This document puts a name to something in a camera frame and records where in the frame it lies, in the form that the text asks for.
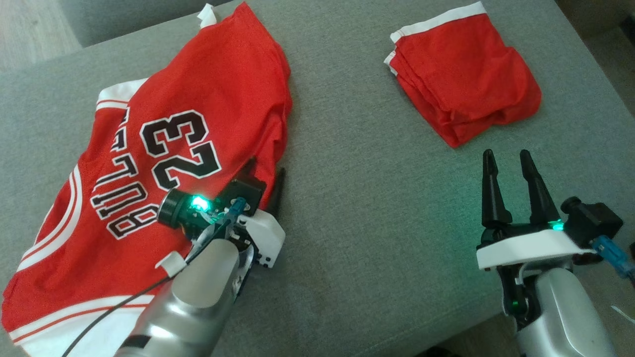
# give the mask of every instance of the red jersey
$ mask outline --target red jersey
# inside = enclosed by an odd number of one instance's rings
[[[156,222],[170,189],[213,198],[255,156],[264,207],[286,146],[289,75],[281,47],[242,4],[165,69],[104,89],[88,148],[4,291],[13,342],[59,355],[99,314],[165,277],[155,264],[191,247]],[[72,355],[112,356],[153,293],[98,324]]]

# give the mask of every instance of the folded red garment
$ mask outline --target folded red garment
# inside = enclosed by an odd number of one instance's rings
[[[419,113],[451,147],[538,110],[541,92],[478,2],[391,34],[385,60]]]

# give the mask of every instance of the floor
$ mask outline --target floor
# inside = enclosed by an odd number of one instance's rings
[[[635,116],[635,47],[615,28],[585,40],[624,104]],[[55,0],[0,0],[0,73],[81,49]],[[635,325],[616,312],[635,316],[635,293],[619,280],[608,264],[577,271],[600,314],[619,356],[632,356]],[[606,289],[606,281],[612,283]],[[464,357],[518,357],[513,323],[493,318],[441,344]]]

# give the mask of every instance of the gray fabric surface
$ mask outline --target gray fabric surface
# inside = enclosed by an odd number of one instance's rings
[[[412,356],[500,311],[479,271],[481,154],[492,148],[516,220],[530,210],[518,152],[531,150],[556,202],[604,201],[633,237],[633,117],[551,0],[485,0],[544,99],[531,119],[449,148],[382,63],[389,34],[452,1],[259,0],[284,48],[294,108],[274,269],[256,267],[214,356]],[[227,16],[236,3],[218,7]],[[0,285],[88,143],[97,93],[164,67],[194,16],[0,77]],[[19,356],[3,337],[3,356]]]
[[[229,0],[58,0],[84,47],[201,11]]]

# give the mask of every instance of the green led light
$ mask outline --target green led light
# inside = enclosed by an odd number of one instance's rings
[[[565,229],[565,224],[562,222],[561,219],[549,222],[549,225],[554,231],[562,231]]]
[[[194,198],[192,198],[192,202],[190,203],[190,206],[193,208],[196,208],[197,210],[208,211],[211,207],[211,204],[207,199],[204,199],[202,196],[194,196]]]

